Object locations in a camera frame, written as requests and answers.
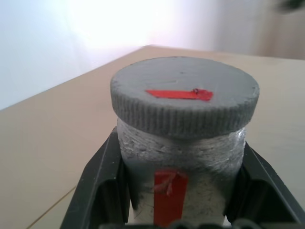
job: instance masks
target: black holder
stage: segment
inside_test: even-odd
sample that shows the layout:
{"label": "black holder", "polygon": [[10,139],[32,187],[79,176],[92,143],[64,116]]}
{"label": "black holder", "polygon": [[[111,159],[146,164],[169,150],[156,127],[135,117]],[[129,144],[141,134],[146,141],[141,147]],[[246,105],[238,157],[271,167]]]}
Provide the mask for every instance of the black holder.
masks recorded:
{"label": "black holder", "polygon": [[[61,229],[157,229],[124,225],[130,195],[116,129],[86,165]],[[226,216],[233,229],[305,229],[305,212],[280,177],[248,144]],[[170,229],[191,229],[191,223]],[[201,225],[200,229],[222,228]]]}

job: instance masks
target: textured jar surface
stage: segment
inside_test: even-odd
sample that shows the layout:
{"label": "textured jar surface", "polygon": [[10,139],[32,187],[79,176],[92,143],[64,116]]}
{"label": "textured jar surface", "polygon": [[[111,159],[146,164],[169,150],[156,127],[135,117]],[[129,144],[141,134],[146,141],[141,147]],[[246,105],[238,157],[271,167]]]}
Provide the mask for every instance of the textured jar surface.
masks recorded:
{"label": "textured jar surface", "polygon": [[134,221],[153,223],[154,172],[174,168],[188,176],[182,219],[193,225],[222,224],[244,154],[245,130],[201,140],[169,139],[137,130],[118,119]]}

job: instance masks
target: gray cap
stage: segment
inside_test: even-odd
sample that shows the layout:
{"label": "gray cap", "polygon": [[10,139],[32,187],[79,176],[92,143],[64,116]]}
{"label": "gray cap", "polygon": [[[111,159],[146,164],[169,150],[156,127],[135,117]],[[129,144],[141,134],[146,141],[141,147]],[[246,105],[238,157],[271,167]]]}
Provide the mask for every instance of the gray cap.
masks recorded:
{"label": "gray cap", "polygon": [[[213,92],[210,101],[156,98],[147,89]],[[254,113],[259,86],[232,66],[191,57],[131,64],[111,80],[112,106],[125,123],[154,135],[210,138],[244,127]]]}

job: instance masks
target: red label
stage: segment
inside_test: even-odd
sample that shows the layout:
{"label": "red label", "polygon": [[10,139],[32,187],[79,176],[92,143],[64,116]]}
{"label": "red label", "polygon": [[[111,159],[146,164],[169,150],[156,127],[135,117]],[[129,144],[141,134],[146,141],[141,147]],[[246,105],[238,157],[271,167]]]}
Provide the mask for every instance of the red label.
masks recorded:
{"label": "red label", "polygon": [[166,99],[199,99],[203,101],[210,101],[213,97],[213,92],[203,89],[193,89],[191,91],[173,91],[173,90],[145,90],[149,94],[157,98]]}
{"label": "red label", "polygon": [[159,170],[154,175],[153,223],[167,227],[181,219],[188,178],[177,170]]}

